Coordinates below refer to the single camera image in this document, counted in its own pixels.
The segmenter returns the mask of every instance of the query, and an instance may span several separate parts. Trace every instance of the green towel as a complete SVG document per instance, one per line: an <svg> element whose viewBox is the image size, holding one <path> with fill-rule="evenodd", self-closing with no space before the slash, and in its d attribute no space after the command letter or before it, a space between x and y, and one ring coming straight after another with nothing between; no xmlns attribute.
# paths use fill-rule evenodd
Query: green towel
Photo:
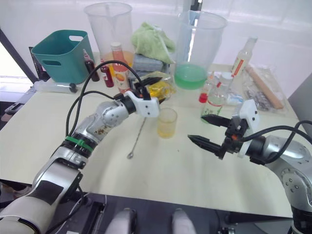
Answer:
<svg viewBox="0 0 312 234"><path fill-rule="evenodd" d="M131 37L136 53L151 59L158 59L165 63L174 63L169 55L175 51L175 43L164 31L156 26L144 22Z"/></svg>

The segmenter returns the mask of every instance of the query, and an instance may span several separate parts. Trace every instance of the orange liquid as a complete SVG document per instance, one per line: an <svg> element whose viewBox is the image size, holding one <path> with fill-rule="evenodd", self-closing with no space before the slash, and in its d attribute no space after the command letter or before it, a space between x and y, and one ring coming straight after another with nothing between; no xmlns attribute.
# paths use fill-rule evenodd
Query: orange liquid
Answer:
<svg viewBox="0 0 312 234"><path fill-rule="evenodd" d="M130 51L123 51L123 56L124 56L125 60L127 61L128 65L130 67L132 67L134 54ZM113 53L109 52L108 54L105 54L103 59L104 59L104 61L114 60ZM114 69L113 69L113 65L108 64L108 66L109 66L109 71L111 72L111 75L116 78L115 73L114 73Z"/></svg>

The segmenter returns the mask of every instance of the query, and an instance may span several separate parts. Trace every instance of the small glass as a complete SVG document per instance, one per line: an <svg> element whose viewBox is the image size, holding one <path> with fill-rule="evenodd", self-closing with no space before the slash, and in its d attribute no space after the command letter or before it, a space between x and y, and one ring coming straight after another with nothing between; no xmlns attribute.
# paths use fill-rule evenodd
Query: small glass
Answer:
<svg viewBox="0 0 312 234"><path fill-rule="evenodd" d="M157 119L157 133L161 138L171 138L176 130L177 113L170 108L160 110Z"/></svg>

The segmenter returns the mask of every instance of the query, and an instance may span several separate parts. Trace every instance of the clear plastic pitcher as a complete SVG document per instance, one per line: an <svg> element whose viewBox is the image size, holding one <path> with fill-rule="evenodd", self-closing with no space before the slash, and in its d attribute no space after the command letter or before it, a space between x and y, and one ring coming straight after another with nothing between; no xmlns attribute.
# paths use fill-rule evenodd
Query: clear plastic pitcher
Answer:
<svg viewBox="0 0 312 234"><path fill-rule="evenodd" d="M184 89L198 89L207 79L222 40L227 20L216 14L186 11L179 15L175 83Z"/></svg>
<svg viewBox="0 0 312 234"><path fill-rule="evenodd" d="M84 8L97 41L100 57L112 60L111 43L119 41L128 64L133 62L132 6L121 2L102 2Z"/></svg>

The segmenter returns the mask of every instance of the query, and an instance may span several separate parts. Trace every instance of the green band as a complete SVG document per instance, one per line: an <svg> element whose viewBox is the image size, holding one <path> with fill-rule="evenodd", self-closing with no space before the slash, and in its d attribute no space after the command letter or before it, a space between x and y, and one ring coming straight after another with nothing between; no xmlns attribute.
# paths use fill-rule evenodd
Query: green band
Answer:
<svg viewBox="0 0 312 234"><path fill-rule="evenodd" d="M73 138L73 137L71 137L71 136L67 136L67 137L66 137L66 140L69 140L69 141L75 143L76 145L79 145L79 146L81 146L81 147L87 149L87 150L90 151L90 152L93 151L93 149L92 149L89 145L87 145L87 144L84 142L84 140L81 140L81 139L78 140L78 139Z"/></svg>

